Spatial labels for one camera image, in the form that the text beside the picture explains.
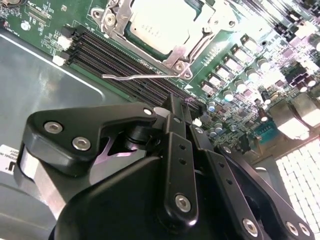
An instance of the motherboard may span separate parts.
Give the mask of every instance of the motherboard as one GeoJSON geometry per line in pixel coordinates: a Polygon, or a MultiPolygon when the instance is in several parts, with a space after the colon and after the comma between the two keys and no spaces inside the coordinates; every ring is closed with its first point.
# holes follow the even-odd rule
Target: motherboard
{"type": "Polygon", "coordinates": [[[0,27],[58,66],[132,102],[179,96],[214,143],[245,153],[320,125],[317,0],[0,3],[0,27]]]}

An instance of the gray metal sheet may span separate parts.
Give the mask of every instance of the gray metal sheet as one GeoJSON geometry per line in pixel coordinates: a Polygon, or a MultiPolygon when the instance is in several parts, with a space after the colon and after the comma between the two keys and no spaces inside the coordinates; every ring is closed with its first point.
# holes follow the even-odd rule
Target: gray metal sheet
{"type": "MultiPolygon", "coordinates": [[[[15,149],[27,117],[36,111],[126,102],[77,72],[57,67],[49,56],[5,31],[0,31],[0,83],[0,145],[15,149]]],[[[141,156],[98,164],[97,174],[110,175],[141,156]]],[[[48,239],[54,224],[46,205],[20,191],[12,175],[0,172],[0,239],[48,239]]]]}

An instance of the black plastic arm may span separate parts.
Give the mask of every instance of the black plastic arm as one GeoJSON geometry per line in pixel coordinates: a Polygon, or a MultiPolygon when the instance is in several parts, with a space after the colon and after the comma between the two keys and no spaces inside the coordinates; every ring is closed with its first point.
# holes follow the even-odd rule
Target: black plastic arm
{"type": "Polygon", "coordinates": [[[35,158],[64,174],[82,176],[102,152],[102,139],[114,139],[130,126],[151,126],[156,119],[157,114],[143,103],[39,111],[27,119],[22,142],[35,158]],[[59,123],[63,130],[46,131],[48,122],[59,123]],[[77,137],[89,140],[90,148],[76,149],[77,137]]]}

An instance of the screw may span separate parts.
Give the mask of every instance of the screw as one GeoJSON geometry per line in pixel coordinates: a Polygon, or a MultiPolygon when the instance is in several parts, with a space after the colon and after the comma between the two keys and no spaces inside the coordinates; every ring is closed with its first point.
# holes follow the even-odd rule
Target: screw
{"type": "Polygon", "coordinates": [[[242,224],[245,230],[253,237],[258,237],[258,229],[256,225],[249,219],[245,218],[242,220],[242,224]]]}
{"type": "Polygon", "coordinates": [[[46,124],[44,124],[43,127],[50,134],[61,133],[62,130],[64,129],[60,123],[55,121],[48,121],[46,124]]]}
{"type": "Polygon", "coordinates": [[[72,145],[79,151],[87,151],[91,147],[91,143],[83,136],[78,136],[72,141],[72,145]]]}
{"type": "Polygon", "coordinates": [[[200,134],[204,133],[204,131],[200,127],[196,127],[195,130],[200,134]]]}
{"type": "Polygon", "coordinates": [[[290,232],[295,235],[295,236],[298,236],[299,233],[298,233],[298,230],[296,229],[296,227],[289,221],[287,221],[285,223],[285,225],[287,226],[287,228],[290,230],[290,232]]]}
{"type": "Polygon", "coordinates": [[[31,29],[31,25],[28,21],[21,22],[20,26],[24,31],[29,31],[31,29]]]}
{"type": "Polygon", "coordinates": [[[106,24],[107,24],[108,26],[113,26],[113,25],[115,25],[115,23],[116,23],[116,17],[115,17],[115,15],[113,15],[112,13],[107,14],[107,15],[105,16],[105,19],[106,19],[106,24]]]}
{"type": "Polygon", "coordinates": [[[147,115],[152,115],[152,111],[149,110],[148,108],[144,108],[143,111],[144,111],[144,113],[147,114],[147,115]]]}
{"type": "Polygon", "coordinates": [[[191,210],[190,201],[188,200],[188,198],[181,194],[175,197],[175,204],[184,213],[190,212],[191,210]]]}
{"type": "Polygon", "coordinates": [[[181,72],[185,67],[184,67],[184,64],[181,61],[179,61],[179,62],[176,63],[174,68],[178,72],[181,72]]]}
{"type": "Polygon", "coordinates": [[[307,236],[310,236],[310,231],[308,230],[308,228],[303,225],[302,223],[299,223],[299,227],[301,228],[302,232],[307,235],[307,236]]]}
{"type": "Polygon", "coordinates": [[[188,72],[186,72],[186,73],[184,74],[184,76],[188,79],[188,78],[190,78],[190,77],[191,77],[191,74],[190,74],[190,73],[188,73],[188,72]]]}
{"type": "Polygon", "coordinates": [[[223,149],[224,149],[228,154],[230,154],[230,153],[231,153],[230,148],[228,148],[227,146],[223,146],[223,149]]]}

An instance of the sticker label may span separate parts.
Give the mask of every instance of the sticker label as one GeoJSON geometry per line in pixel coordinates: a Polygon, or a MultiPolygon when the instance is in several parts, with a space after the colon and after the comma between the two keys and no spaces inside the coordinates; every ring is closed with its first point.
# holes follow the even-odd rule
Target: sticker label
{"type": "Polygon", "coordinates": [[[6,146],[0,146],[0,171],[7,174],[14,174],[19,151],[6,146]]]}

